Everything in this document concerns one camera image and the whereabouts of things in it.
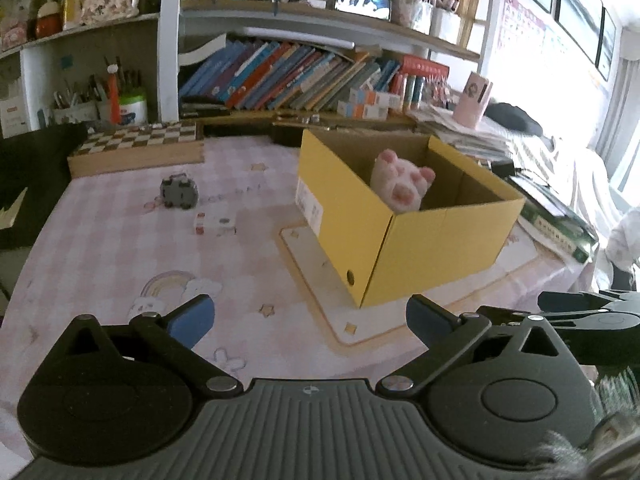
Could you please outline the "pink plush toy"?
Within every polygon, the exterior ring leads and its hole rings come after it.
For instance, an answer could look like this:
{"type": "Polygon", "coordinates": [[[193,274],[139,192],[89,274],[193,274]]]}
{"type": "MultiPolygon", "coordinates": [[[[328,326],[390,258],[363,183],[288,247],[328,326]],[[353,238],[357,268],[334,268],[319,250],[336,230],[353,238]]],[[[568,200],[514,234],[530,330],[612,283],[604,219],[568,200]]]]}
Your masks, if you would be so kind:
{"type": "Polygon", "coordinates": [[[369,185],[391,211],[405,214],[421,209],[435,179],[432,168],[418,167],[395,151],[384,150],[374,161],[369,185]]]}

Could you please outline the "cream placemat with border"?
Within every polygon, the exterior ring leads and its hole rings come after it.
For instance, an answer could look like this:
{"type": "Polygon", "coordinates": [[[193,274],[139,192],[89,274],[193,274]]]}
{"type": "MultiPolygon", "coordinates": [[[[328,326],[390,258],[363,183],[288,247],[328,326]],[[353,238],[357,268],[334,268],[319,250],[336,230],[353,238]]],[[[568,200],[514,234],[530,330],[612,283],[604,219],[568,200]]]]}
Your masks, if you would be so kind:
{"type": "Polygon", "coordinates": [[[521,297],[530,287],[516,282],[518,274],[541,262],[535,242],[520,226],[514,226],[495,263],[477,274],[437,285],[423,269],[413,268],[417,277],[412,278],[408,271],[382,266],[373,271],[359,295],[357,285],[347,283],[347,272],[334,269],[309,226],[284,228],[280,237],[312,306],[335,339],[347,347],[405,326],[406,302],[416,292],[454,312],[460,312],[467,301],[486,299],[493,292],[521,297]]]}

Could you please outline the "pink checkered tablecloth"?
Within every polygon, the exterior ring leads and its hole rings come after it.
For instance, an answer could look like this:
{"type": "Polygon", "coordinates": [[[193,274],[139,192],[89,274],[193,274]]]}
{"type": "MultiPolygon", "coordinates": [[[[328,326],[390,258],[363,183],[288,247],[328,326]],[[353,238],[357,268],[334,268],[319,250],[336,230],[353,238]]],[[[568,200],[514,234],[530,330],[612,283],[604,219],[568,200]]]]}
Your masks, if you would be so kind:
{"type": "Polygon", "coordinates": [[[298,156],[263,136],[205,144],[189,168],[207,209],[226,206],[234,227],[198,234],[191,211],[160,206],[162,168],[73,180],[30,251],[1,327],[1,473],[29,461],[18,398],[77,315],[124,324],[165,313],[205,292],[213,328],[198,353],[248,382],[255,377],[378,380],[422,351],[403,306],[330,315],[298,260],[316,247],[294,194],[298,156]]]}

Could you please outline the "yellow cardboard box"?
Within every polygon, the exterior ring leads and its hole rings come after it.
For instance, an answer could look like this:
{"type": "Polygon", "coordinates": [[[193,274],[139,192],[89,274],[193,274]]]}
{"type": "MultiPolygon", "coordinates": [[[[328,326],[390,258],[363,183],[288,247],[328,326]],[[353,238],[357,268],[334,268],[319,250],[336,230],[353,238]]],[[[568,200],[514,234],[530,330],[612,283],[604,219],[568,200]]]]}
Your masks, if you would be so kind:
{"type": "Polygon", "coordinates": [[[299,152],[296,203],[337,271],[361,295],[376,268],[420,268],[445,284],[489,268],[524,197],[437,136],[310,130],[299,152]],[[395,214],[370,188],[376,156],[390,148],[436,179],[419,211],[395,214]]]}

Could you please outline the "small white card box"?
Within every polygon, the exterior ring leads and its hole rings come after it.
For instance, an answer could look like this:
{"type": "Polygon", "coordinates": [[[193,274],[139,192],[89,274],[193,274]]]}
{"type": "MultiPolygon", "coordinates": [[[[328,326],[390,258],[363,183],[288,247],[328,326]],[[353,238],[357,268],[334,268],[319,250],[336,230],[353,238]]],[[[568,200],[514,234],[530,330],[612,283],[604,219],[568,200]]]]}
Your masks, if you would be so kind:
{"type": "Polygon", "coordinates": [[[225,236],[236,233],[233,214],[199,211],[195,215],[193,227],[196,235],[225,236]]]}

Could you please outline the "green thick book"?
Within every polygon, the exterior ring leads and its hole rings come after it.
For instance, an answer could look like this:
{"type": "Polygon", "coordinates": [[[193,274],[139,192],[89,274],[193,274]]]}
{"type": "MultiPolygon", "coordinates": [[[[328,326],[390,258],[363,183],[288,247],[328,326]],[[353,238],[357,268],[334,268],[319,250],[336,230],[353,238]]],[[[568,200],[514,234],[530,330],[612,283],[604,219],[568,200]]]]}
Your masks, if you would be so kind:
{"type": "Polygon", "coordinates": [[[506,183],[525,198],[521,218],[561,256],[570,257],[580,264],[593,260],[599,247],[596,230],[564,205],[548,185],[521,174],[506,177],[506,183]]]}

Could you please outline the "stack of papers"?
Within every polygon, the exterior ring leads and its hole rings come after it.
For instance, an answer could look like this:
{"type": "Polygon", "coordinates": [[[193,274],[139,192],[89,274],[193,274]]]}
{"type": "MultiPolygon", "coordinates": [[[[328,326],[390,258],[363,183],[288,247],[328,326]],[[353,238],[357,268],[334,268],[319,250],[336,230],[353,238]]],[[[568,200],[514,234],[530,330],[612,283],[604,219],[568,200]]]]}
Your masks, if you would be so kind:
{"type": "Polygon", "coordinates": [[[408,110],[406,115],[413,119],[423,131],[431,131],[442,142],[475,152],[487,152],[499,158],[512,158],[515,154],[509,130],[497,125],[491,119],[483,118],[475,128],[465,127],[454,120],[454,113],[446,108],[422,104],[417,110],[408,110]]]}

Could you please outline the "wooden chessboard box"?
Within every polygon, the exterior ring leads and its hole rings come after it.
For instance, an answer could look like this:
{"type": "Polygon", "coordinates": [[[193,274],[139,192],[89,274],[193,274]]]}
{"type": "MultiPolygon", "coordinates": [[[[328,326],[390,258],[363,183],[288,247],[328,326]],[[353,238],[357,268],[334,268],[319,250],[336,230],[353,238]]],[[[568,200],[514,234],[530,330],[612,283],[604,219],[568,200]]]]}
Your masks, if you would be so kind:
{"type": "Polygon", "coordinates": [[[196,122],[168,122],[93,132],[67,157],[73,178],[204,162],[204,134],[196,122]]]}

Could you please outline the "black pouch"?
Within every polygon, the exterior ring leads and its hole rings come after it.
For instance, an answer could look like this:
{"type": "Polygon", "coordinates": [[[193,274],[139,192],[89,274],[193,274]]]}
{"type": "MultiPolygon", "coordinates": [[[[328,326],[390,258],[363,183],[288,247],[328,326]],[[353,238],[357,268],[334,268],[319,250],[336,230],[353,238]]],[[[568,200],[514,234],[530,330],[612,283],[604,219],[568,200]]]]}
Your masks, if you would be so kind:
{"type": "Polygon", "coordinates": [[[485,116],[508,130],[528,136],[542,136],[541,125],[525,110],[509,103],[490,103],[485,110],[485,116]]]}

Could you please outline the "pink pen holder box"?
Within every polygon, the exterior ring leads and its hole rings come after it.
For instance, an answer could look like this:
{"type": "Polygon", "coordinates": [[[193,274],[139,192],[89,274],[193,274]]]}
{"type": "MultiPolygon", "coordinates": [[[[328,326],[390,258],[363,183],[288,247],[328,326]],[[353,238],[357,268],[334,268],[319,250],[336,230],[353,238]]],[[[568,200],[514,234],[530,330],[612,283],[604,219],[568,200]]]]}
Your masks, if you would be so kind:
{"type": "Polygon", "coordinates": [[[465,128],[475,129],[488,107],[494,84],[478,73],[470,73],[452,118],[465,128]]]}

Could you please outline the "white green lidded jar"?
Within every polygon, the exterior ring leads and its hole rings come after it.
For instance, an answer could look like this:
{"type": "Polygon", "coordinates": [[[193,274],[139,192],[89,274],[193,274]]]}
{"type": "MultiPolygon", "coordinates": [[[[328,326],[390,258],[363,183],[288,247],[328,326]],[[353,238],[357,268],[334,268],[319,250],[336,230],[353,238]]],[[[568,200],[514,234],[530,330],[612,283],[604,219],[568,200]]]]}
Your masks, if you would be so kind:
{"type": "Polygon", "coordinates": [[[133,91],[119,96],[120,124],[141,126],[148,122],[148,104],[143,91],[133,91]]]}

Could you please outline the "dark wooden pencil case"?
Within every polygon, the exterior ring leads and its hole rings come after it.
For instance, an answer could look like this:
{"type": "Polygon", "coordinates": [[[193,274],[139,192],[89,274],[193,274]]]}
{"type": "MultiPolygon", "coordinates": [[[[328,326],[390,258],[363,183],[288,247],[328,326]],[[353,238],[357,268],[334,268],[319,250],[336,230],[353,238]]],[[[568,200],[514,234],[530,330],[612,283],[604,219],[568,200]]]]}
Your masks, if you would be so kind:
{"type": "Polygon", "coordinates": [[[318,128],[318,125],[302,122],[272,122],[269,137],[274,144],[286,148],[299,148],[303,142],[303,133],[307,129],[318,128]]]}

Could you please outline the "orange glue bottle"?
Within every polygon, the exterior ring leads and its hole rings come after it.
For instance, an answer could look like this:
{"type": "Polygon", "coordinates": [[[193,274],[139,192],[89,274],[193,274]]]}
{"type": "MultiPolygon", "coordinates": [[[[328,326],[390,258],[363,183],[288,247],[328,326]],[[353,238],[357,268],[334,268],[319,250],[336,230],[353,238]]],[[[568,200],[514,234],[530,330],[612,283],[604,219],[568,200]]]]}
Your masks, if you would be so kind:
{"type": "Polygon", "coordinates": [[[110,98],[110,121],[118,126],[120,119],[119,92],[118,92],[118,71],[117,63],[107,66],[108,97],[110,98]]]}

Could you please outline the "row of leaning books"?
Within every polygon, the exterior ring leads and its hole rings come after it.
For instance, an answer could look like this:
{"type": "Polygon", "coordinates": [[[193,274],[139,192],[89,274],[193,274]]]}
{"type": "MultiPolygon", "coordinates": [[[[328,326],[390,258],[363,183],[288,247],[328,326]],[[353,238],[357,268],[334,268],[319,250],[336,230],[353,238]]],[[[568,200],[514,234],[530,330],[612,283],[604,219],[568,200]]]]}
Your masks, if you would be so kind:
{"type": "Polygon", "coordinates": [[[182,117],[261,110],[335,112],[354,90],[397,94],[413,104],[410,78],[445,89],[449,67],[415,55],[376,56],[295,41],[220,38],[202,62],[181,73],[182,117]]]}

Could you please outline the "white bookshelf frame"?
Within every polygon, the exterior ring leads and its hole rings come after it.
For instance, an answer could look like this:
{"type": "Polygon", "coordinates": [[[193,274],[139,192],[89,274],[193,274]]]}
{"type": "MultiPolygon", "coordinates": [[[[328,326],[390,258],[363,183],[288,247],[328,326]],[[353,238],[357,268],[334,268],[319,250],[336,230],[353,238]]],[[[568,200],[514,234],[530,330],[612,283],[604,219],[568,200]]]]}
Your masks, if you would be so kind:
{"type": "Polygon", "coordinates": [[[180,73],[228,39],[295,41],[371,52],[438,54],[480,64],[480,0],[139,0],[139,14],[81,23],[81,0],[1,0],[1,130],[110,119],[107,66],[119,95],[143,91],[148,122],[182,119],[180,73]]]}

